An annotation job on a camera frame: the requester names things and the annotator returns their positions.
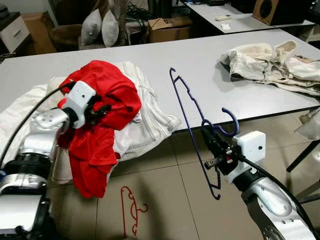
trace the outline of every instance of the remote control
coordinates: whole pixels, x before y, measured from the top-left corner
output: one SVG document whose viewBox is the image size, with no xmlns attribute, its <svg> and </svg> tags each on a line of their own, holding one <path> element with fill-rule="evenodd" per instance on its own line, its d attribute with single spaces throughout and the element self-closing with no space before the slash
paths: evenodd
<svg viewBox="0 0 320 240">
<path fill-rule="evenodd" d="M 217 20 L 217 21 L 225 21 L 225 20 L 229 20 L 229 19 L 231 19 L 231 16 L 230 16 L 230 15 L 217 16 L 217 17 L 215 18 L 215 20 Z"/>
</svg>

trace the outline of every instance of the white pillow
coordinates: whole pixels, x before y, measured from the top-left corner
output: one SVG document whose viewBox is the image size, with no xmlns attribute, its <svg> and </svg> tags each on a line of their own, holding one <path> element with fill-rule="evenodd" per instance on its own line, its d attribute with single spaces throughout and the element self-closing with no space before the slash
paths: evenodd
<svg viewBox="0 0 320 240">
<path fill-rule="evenodd" d="M 99 9 L 94 10 L 86 17 L 81 29 L 81 43 L 83 45 L 92 44 L 100 34 L 102 19 Z"/>
<path fill-rule="evenodd" d="M 119 24 L 110 10 L 105 14 L 103 18 L 101 32 L 104 45 L 107 48 L 112 47 L 118 39 Z"/>
</svg>

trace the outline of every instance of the white jeans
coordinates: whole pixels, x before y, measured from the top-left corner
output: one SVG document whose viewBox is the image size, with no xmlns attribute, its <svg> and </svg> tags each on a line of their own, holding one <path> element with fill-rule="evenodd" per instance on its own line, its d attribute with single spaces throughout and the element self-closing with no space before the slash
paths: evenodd
<svg viewBox="0 0 320 240">
<path fill-rule="evenodd" d="M 156 93 L 143 72 L 133 63 L 124 61 L 114 64 L 127 76 L 137 89 L 142 107 L 137 116 L 121 131 L 115 131 L 113 150 L 119 153 L 120 161 L 137 158 L 159 145 L 174 132 L 181 121 L 173 115 L 163 113 L 158 106 Z M 0 113 L 0 153 L 21 120 L 47 94 L 56 89 L 65 77 L 55 77 L 48 85 L 35 86 L 17 98 L 6 110 Z M 63 98 L 57 92 L 43 103 L 37 112 L 47 111 L 57 106 Z M 19 145 L 29 133 L 30 121 L 19 131 L 4 159 L 4 164 L 15 158 Z M 72 180 L 69 154 L 60 148 L 53 167 L 52 180 L 67 183 Z"/>
<path fill-rule="evenodd" d="M 320 96 L 320 62 L 295 57 L 296 48 L 293 40 L 275 47 L 267 43 L 242 45 L 225 52 L 220 61 L 230 66 L 231 78 Z"/>
</svg>

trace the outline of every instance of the desk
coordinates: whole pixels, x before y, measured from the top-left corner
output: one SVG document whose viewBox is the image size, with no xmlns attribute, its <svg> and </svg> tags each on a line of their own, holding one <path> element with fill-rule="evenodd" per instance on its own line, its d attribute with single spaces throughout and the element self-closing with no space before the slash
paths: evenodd
<svg viewBox="0 0 320 240">
<path fill-rule="evenodd" d="M 242 13 L 230 4 L 225 4 L 223 6 L 208 6 L 206 4 L 192 5 L 191 3 L 185 3 L 185 5 L 199 14 L 202 18 L 206 19 L 224 34 L 314 25 L 313 22 L 305 20 L 303 23 L 270 26 L 254 18 L 252 13 Z M 225 21 L 216 20 L 216 17 L 225 15 L 230 15 L 232 19 Z M 222 29 L 221 24 L 229 24 L 230 29 Z"/>
<path fill-rule="evenodd" d="M 206 118 L 213 123 L 231 120 L 221 112 L 222 107 L 231 110 L 239 120 L 315 108 L 320 104 L 313 97 L 272 85 L 231 82 L 229 72 L 219 62 L 222 53 L 239 45 L 259 42 L 278 45 L 290 39 L 297 42 L 297 54 L 319 58 L 320 50 L 280 29 L 10 58 L 0 64 L 0 111 L 32 86 L 46 84 L 53 77 L 67 76 L 91 60 L 136 64 L 155 90 L 159 107 L 182 120 L 179 130 L 186 129 L 186 124 L 169 76 L 170 67 L 184 78 Z M 195 105 L 181 84 L 177 86 L 190 126 L 199 127 L 201 121 Z"/>
</svg>

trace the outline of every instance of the electrical cable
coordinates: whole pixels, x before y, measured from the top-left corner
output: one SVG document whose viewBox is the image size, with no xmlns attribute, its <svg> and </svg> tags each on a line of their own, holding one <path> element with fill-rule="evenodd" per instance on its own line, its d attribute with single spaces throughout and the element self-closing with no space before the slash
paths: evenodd
<svg viewBox="0 0 320 240">
<path fill-rule="evenodd" d="M 16 127 L 16 129 L 14 130 L 13 134 L 11 135 L 10 139 L 8 140 L 7 144 L 5 145 L 5 148 L 2 152 L 1 158 L 0 158 L 0 169 L 2 166 L 2 163 L 5 159 L 5 156 L 8 152 L 8 149 L 10 148 L 10 145 L 12 144 L 14 138 L 16 137 L 17 133 L 19 132 L 19 130 L 22 128 L 22 126 L 26 123 L 26 121 L 31 117 L 31 115 L 37 110 L 37 108 L 40 107 L 40 105 L 47 100 L 51 95 L 55 94 L 56 92 L 64 89 L 64 88 L 72 88 L 74 85 L 76 84 L 76 82 L 70 82 L 67 83 L 61 87 L 56 88 L 55 90 L 53 90 L 52 92 L 50 92 L 48 95 L 44 96 L 33 108 L 32 110 L 28 113 L 27 116 L 25 116 L 25 118 L 20 122 L 20 124 Z"/>
<path fill-rule="evenodd" d="M 148 10 L 138 7 L 131 1 L 128 2 L 126 15 L 128 19 L 135 20 L 139 23 L 141 31 L 146 29 L 145 22 L 152 19 L 152 15 Z"/>
<path fill-rule="evenodd" d="M 269 172 L 264 170 L 262 167 L 260 167 L 257 164 L 251 162 L 250 160 L 246 159 L 246 157 L 244 157 L 242 155 L 241 156 L 237 155 L 237 156 L 240 158 L 240 161 L 250 165 L 251 167 L 255 168 L 257 171 L 259 171 L 260 173 L 262 173 L 263 175 L 265 175 L 266 177 L 271 179 L 273 182 L 275 182 L 292 199 L 292 201 L 294 202 L 298 213 L 300 214 L 300 216 L 302 217 L 302 219 L 304 220 L 306 225 L 309 227 L 309 229 L 312 232 L 312 234 L 314 235 L 314 237 L 317 240 L 320 240 L 319 234 L 316 232 L 316 230 L 315 230 L 314 226 L 312 225 L 311 220 L 308 217 L 305 209 L 301 206 L 301 204 L 298 202 L 296 197 L 278 179 L 276 179 L 274 176 L 272 176 Z"/>
</svg>

